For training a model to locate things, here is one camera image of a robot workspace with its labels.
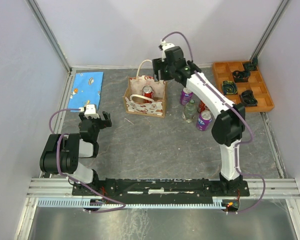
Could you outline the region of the red soda can back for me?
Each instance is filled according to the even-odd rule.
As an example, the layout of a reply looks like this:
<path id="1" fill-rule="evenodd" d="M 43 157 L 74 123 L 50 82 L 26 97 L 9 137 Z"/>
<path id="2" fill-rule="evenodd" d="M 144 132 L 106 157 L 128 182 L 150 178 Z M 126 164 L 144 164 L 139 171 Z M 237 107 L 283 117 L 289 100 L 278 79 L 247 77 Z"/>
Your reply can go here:
<path id="1" fill-rule="evenodd" d="M 154 90 L 150 85 L 145 85 L 142 88 L 142 95 L 147 98 L 143 100 L 144 103 L 152 103 L 154 101 L 153 100 Z"/>

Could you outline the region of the red soda can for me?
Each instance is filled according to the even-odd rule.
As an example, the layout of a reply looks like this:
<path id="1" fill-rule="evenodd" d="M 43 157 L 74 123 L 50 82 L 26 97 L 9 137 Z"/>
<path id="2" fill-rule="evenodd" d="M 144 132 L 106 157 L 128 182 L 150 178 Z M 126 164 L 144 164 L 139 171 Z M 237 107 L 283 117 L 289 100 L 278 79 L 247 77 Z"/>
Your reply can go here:
<path id="1" fill-rule="evenodd" d="M 150 85 L 145 85 L 142 88 L 142 95 L 147 98 L 143 100 L 144 103 L 152 103 L 154 101 L 153 100 L 154 90 Z"/>
<path id="2" fill-rule="evenodd" d="M 197 106 L 197 112 L 202 113 L 203 111 L 210 111 L 206 104 L 201 100 Z"/>

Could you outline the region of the purple soda can back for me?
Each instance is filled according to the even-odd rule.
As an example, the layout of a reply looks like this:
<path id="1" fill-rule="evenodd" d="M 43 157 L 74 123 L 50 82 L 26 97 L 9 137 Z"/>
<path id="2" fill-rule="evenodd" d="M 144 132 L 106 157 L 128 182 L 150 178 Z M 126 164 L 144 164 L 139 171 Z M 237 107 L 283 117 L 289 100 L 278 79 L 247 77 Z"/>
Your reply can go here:
<path id="1" fill-rule="evenodd" d="M 180 104 L 185 106 L 193 96 L 193 92 L 188 89 L 187 87 L 182 88 L 181 93 L 180 93 Z"/>

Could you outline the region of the purple soda can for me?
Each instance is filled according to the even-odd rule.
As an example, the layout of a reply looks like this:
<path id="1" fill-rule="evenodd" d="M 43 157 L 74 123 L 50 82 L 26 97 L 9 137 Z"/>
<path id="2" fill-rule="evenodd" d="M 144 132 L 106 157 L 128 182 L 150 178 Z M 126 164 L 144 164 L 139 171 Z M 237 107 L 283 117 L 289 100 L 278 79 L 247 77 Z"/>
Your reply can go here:
<path id="1" fill-rule="evenodd" d="M 213 116 L 210 111 L 204 110 L 202 111 L 197 119 L 196 128 L 199 131 L 206 131 L 210 122 L 213 120 Z"/>
<path id="2" fill-rule="evenodd" d="M 193 96 L 193 92 L 188 89 L 187 87 L 182 88 L 181 93 L 180 93 L 180 104 L 185 106 Z"/>

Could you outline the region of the clear glass beverage bottle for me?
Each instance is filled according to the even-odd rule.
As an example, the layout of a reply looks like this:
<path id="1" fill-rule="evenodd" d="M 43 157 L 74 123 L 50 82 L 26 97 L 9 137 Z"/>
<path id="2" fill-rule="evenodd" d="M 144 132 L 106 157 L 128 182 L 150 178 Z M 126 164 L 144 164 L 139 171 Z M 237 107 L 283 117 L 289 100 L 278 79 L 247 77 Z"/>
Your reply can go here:
<path id="1" fill-rule="evenodd" d="M 191 99 L 185 106 L 182 112 L 182 118 L 187 123 L 191 123 L 197 112 L 195 100 Z"/>

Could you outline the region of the red soda can front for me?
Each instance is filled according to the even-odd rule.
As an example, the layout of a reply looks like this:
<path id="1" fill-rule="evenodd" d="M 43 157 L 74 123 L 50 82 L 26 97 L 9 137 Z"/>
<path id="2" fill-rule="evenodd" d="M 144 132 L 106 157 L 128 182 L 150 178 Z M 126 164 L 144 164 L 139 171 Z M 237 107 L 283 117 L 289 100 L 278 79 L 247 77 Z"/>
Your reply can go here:
<path id="1" fill-rule="evenodd" d="M 206 104 L 201 100 L 197 106 L 197 112 L 202 113 L 203 111 L 210 111 Z"/>

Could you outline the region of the purple soda can front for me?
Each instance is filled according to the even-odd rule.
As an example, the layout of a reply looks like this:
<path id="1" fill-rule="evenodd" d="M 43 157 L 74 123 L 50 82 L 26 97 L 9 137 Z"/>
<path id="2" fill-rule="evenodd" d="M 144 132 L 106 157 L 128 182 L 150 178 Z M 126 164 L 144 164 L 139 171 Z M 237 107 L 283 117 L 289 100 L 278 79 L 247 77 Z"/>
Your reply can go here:
<path id="1" fill-rule="evenodd" d="M 202 111 L 197 119 L 196 128 L 199 131 L 206 131 L 210 122 L 213 120 L 213 116 L 210 111 L 204 110 Z"/>

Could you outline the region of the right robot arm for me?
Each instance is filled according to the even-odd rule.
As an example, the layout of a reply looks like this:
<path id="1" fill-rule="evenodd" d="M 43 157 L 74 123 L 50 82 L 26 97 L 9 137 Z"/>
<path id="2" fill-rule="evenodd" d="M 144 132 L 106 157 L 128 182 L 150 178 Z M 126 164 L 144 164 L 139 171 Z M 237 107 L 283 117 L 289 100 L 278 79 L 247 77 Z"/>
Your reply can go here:
<path id="1" fill-rule="evenodd" d="M 152 61 L 156 81 L 175 80 L 193 92 L 215 118 L 211 134 L 220 146 L 221 170 L 217 190 L 226 196 L 237 191 L 243 182 L 239 161 L 239 145 L 245 130 L 245 107 L 227 99 L 190 60 L 179 46 L 164 43 L 159 46 L 160 58 Z"/>

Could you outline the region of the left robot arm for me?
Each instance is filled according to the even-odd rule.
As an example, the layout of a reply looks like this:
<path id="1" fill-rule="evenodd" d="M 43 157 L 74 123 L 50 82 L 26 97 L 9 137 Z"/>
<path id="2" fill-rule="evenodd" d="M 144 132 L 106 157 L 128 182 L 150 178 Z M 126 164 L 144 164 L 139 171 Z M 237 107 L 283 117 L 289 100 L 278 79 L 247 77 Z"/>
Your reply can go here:
<path id="1" fill-rule="evenodd" d="M 101 189 L 98 174 L 82 165 L 79 159 L 97 157 L 99 132 L 112 126 L 111 115 L 106 111 L 102 114 L 104 119 L 85 116 L 81 112 L 78 133 L 63 138 L 60 134 L 50 134 L 40 157 L 40 170 L 46 174 L 64 174 L 83 184 L 89 195 L 96 195 Z"/>

